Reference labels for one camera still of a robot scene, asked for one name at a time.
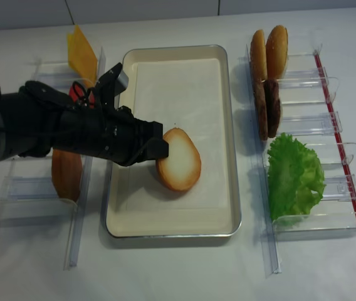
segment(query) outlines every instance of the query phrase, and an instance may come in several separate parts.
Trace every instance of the green lettuce leaf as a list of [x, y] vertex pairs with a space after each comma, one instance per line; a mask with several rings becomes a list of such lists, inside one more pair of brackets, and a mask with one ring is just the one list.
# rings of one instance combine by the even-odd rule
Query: green lettuce leaf
[[324, 171], [316, 152], [291, 135], [282, 133], [267, 152], [271, 219], [283, 215], [310, 214], [323, 198]]

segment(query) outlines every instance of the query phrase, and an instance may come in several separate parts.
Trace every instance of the food item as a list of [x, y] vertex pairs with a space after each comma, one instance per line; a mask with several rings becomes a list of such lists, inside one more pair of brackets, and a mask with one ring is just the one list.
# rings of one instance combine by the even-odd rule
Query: food item
[[262, 29], [254, 33], [251, 43], [251, 67], [253, 81], [267, 79], [266, 45]]
[[272, 220], [283, 215], [310, 214], [323, 198], [324, 171], [314, 150], [282, 133], [267, 152], [268, 201]]
[[51, 178], [60, 198], [78, 200], [81, 176], [82, 160], [79, 154], [53, 149]]
[[281, 120], [281, 102], [278, 95], [278, 82], [266, 80], [263, 83], [264, 96], [266, 98], [268, 137], [276, 137]]
[[288, 58], [288, 32], [282, 25], [273, 28], [266, 43], [268, 78], [279, 79], [285, 73]]
[[264, 88], [260, 80], [256, 80], [253, 83], [254, 104], [258, 113], [259, 122], [259, 137], [262, 141], [266, 141], [268, 138], [268, 121], [267, 121], [267, 109], [266, 99], [264, 97]]
[[85, 86], [91, 88], [97, 79], [97, 58], [78, 25], [73, 34], [67, 35], [68, 64], [84, 78]]
[[156, 160], [156, 168], [165, 186], [173, 191], [187, 191], [199, 179], [202, 162], [191, 138], [181, 129], [173, 128], [163, 139], [169, 144], [169, 156]]

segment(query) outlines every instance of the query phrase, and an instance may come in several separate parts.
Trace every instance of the meat patty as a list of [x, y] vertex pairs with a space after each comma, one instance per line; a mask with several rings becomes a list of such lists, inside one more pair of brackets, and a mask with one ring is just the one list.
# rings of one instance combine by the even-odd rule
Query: meat patty
[[260, 80], [253, 83], [254, 104], [258, 113], [259, 136], [262, 141], [268, 138], [266, 99], [264, 88]]
[[276, 137], [281, 118], [281, 102], [278, 94], [278, 82], [265, 80], [263, 83], [266, 99], [268, 137]]

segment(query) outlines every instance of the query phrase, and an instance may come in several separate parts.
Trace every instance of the white tray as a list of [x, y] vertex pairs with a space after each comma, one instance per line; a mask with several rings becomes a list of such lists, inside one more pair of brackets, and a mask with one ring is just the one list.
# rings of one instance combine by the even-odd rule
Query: white tray
[[187, 132], [202, 160], [198, 183], [176, 193], [154, 161], [113, 165], [105, 224], [116, 237], [229, 236], [241, 223], [227, 54], [216, 45], [129, 51], [119, 106]]

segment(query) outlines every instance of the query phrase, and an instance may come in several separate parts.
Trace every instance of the robotic arm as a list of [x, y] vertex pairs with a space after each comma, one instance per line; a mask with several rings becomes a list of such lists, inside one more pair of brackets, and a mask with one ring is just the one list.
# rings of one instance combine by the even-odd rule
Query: robotic arm
[[128, 85], [122, 64], [86, 91], [73, 83], [77, 101], [41, 82], [27, 81], [18, 93], [0, 91], [0, 161], [19, 155], [44, 157], [50, 149], [75, 152], [130, 166], [168, 156], [163, 126], [134, 118], [114, 97]]

